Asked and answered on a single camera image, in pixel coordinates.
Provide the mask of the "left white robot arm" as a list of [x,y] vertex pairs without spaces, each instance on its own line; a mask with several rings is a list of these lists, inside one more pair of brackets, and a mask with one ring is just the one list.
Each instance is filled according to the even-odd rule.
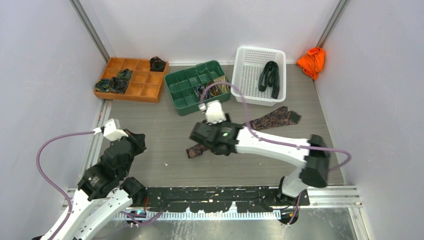
[[[73,197],[62,190],[43,171],[41,154],[52,142],[73,136],[101,134],[110,146],[100,161],[88,168],[77,184]],[[91,131],[59,135],[38,149],[35,164],[44,180],[64,196],[68,206],[55,224],[38,240],[91,240],[118,213],[146,200],[146,188],[129,172],[136,156],[147,149],[146,135],[128,129],[109,130],[98,127]]]

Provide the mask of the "brown paisley tie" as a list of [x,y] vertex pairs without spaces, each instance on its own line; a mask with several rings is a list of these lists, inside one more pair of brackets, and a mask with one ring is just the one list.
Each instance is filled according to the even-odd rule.
[[[287,106],[281,106],[276,110],[260,117],[251,120],[250,126],[255,131],[263,131],[272,128],[297,125],[302,119],[302,116],[293,110],[288,110]],[[187,158],[191,159],[201,156],[209,149],[201,144],[196,144],[186,149]]]

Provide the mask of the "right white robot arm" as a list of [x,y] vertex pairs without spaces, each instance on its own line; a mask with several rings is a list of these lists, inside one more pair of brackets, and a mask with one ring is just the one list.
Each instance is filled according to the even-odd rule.
[[330,154],[322,146],[318,135],[306,138],[287,138],[252,131],[233,122],[210,124],[198,122],[189,138],[207,147],[215,155],[253,154],[277,159],[295,166],[283,177],[277,198],[283,205],[291,205],[297,196],[309,187],[328,185]]

